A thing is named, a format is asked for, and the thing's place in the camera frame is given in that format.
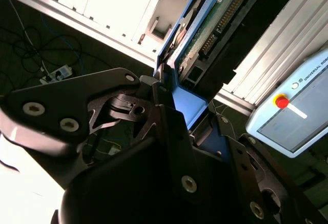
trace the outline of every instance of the dark floor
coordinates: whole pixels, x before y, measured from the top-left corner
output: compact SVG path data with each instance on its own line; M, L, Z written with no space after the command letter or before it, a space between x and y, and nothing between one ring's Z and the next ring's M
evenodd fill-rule
M110 67L127 68L137 76L152 74L153 70L150 67L43 15L43 19L48 25L47 27L38 11L15 0L12 1L22 18L33 44L38 49L40 55L46 60L45 64L49 72L56 70L58 66L65 64L71 65L71 63L76 62L71 65L75 76L82 74L82 68L84 69L83 74L88 74L107 70ZM27 58L28 54L31 54L31 49L29 49L29 52L22 50L22 48L26 49L27 47L22 43L22 40L26 41L26 37L24 36L22 27L13 8L8 0L0 0L0 6L2 12L0 16L0 95L5 95L13 89L40 85L38 79L44 75L40 71L36 73L28 73L26 71L34 72L38 70L40 65L39 57L35 55L34 60L32 58ZM47 44L49 40L55 37L53 32L55 32L55 35L67 34L72 37L60 37ZM82 54L81 60L83 62L83 67L81 67L76 55L72 51L67 50L69 47L64 40L69 42L69 44L76 49L78 54L80 51L83 51L95 57ZM217 111L222 112L223 109L224 115L233 124L236 135L239 136L245 133L247 117L231 108L225 108L225 106L221 106ZM110 131L106 136L109 139L117 138L124 147L130 135L130 125L123 123L118 130ZM106 153L111 146L111 144L102 142L96 152L96 156L99 159L108 156ZM326 162L328 143L326 138L317 142L309 151L304 152L295 159L287 158L270 148L269 151L298 185L315 177L315 170L321 172L324 178L328 175L328 165ZM328 181L323 180L305 191L308 198L319 209L323 208L328 201L327 185ZM328 208L324 208L323 213L328 213Z

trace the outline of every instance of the circuit board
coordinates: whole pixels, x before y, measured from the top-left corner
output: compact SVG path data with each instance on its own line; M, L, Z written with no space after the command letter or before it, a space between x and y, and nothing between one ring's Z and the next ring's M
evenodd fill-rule
M205 52L210 50L217 40L213 32L221 33L223 31L242 2L243 0L217 0L180 59L180 67L188 64L188 61L200 50Z

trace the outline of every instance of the blue cable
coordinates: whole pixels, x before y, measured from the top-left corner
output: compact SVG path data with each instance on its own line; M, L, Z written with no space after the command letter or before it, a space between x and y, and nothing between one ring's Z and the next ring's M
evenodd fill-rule
M56 32L54 32L49 26L48 24L46 23L46 21L44 20L42 14L40 13L40 17L41 17L41 20L43 22L43 24L45 25L45 27L54 35L54 36L58 36L58 34ZM71 46L70 43L67 42L67 40L64 38L64 37L60 37L60 39L66 43L66 45L68 45L69 48L71 48L71 50L74 52L74 54L76 55L77 59L79 60L80 62L80 66L81 66L81 75L84 75L84 66L83 66L83 62L80 58L80 56L77 54L76 51L74 51L74 48Z

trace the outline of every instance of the red emergency stop button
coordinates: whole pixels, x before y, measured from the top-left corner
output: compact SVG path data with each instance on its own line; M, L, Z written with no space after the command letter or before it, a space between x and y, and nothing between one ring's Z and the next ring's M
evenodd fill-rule
M289 100L285 96L278 97L275 101L278 108L284 109L288 106Z

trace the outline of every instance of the green circuit board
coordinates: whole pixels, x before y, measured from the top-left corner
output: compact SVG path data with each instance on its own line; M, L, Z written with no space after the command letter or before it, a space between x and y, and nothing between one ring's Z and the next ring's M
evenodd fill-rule
M217 28L220 22L224 26L226 26L226 24L229 22L228 16L231 18L234 14L232 12L234 12L234 8L236 8L236 6L232 7L232 5L234 5L234 2L236 5L236 0L217 0L209 15L206 17L206 19L198 29L196 35L188 45L184 55L180 59L180 66L184 66L185 64L187 64L188 60L192 59L196 53L202 50L202 48L204 50L207 50L206 47L212 47L213 43L216 40L212 32Z

